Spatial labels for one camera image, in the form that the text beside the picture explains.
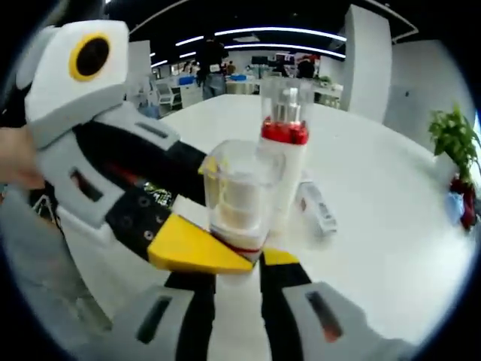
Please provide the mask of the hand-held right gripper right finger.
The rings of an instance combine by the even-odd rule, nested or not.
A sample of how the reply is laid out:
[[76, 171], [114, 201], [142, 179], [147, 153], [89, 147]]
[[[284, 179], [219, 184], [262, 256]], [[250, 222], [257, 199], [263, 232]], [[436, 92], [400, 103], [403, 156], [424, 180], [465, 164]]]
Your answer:
[[325, 282], [313, 282], [290, 253], [261, 255], [262, 318], [274, 360], [397, 360], [365, 312]]

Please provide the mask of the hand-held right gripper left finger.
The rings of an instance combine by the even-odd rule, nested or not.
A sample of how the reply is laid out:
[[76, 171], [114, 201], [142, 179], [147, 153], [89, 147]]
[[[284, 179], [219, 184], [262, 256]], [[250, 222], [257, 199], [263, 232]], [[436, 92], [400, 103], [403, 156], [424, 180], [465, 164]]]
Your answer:
[[216, 276], [172, 272], [113, 319], [112, 360], [206, 360], [215, 318]]

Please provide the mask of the person's left hand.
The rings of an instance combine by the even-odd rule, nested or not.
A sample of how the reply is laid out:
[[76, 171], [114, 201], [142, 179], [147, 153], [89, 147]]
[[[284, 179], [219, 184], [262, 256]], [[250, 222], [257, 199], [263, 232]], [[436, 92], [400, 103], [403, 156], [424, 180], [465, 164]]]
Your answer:
[[44, 188], [36, 163], [36, 149], [27, 126], [1, 128], [1, 183], [28, 190]]

